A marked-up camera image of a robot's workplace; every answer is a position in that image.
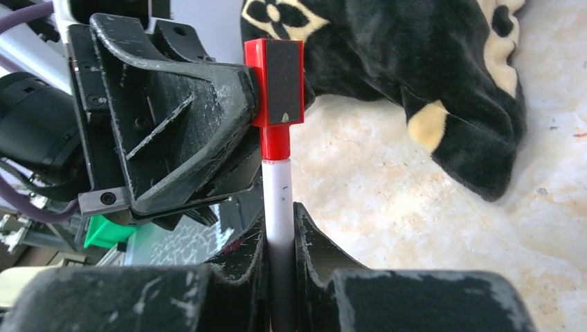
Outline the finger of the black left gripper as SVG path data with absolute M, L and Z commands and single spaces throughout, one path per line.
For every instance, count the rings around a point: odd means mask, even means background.
M 173 60 L 183 62 L 215 62 L 215 60 L 208 56 L 197 33 L 191 26 L 172 24 L 169 21 L 159 21 L 154 29 L 153 42 L 159 50 L 163 51 L 165 56 Z M 305 77 L 304 83 L 306 110 L 314 103 L 315 93 Z M 219 168 L 214 177 L 206 183 L 203 189 L 204 192 L 196 193 L 196 197 L 200 199 L 203 198 L 202 196 L 204 194 L 206 196 L 227 194 L 248 187 L 255 173 L 258 171 L 261 158 L 260 130 L 253 126 L 252 123 L 228 159 Z M 218 217 L 216 217 L 210 207 L 212 204 L 214 203 L 204 203 L 202 206 L 182 213 L 197 223 L 210 227 L 218 221 Z

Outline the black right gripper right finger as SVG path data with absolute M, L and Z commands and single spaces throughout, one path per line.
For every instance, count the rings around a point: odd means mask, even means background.
M 535 330 L 497 273 L 371 269 L 321 232 L 303 204 L 293 210 L 299 331 Z

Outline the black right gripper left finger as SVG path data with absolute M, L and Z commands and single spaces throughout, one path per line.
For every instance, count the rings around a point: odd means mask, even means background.
M 264 215 L 191 266 L 63 267 L 37 274 L 2 331 L 268 331 Z

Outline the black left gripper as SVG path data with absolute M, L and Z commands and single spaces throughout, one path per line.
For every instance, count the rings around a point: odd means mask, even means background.
M 1 162 L 38 175 L 43 185 L 24 185 L 66 203 L 59 218 L 178 208 L 250 127 L 251 68 L 170 59 L 153 35 L 137 18 L 96 13 L 66 29 L 69 92 L 28 72 L 1 78 Z

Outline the red cap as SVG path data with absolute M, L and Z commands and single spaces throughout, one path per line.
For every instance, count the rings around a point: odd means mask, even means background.
M 254 70 L 260 89 L 253 126 L 260 130 L 261 156 L 271 161 L 286 160 L 291 154 L 290 126 L 304 122 L 303 43 L 246 41 L 244 59 Z

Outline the thin white red-tip pen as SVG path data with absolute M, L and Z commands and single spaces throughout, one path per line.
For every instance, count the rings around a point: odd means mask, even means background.
M 262 180 L 271 330 L 295 331 L 295 231 L 290 160 L 263 160 Z

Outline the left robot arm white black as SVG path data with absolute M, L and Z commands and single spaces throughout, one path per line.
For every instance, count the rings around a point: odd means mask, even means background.
M 314 100 L 292 41 L 253 40 L 217 62 L 167 1 L 2 1 L 1 166 L 60 223 L 103 215 L 173 228 L 252 187 L 259 135 Z

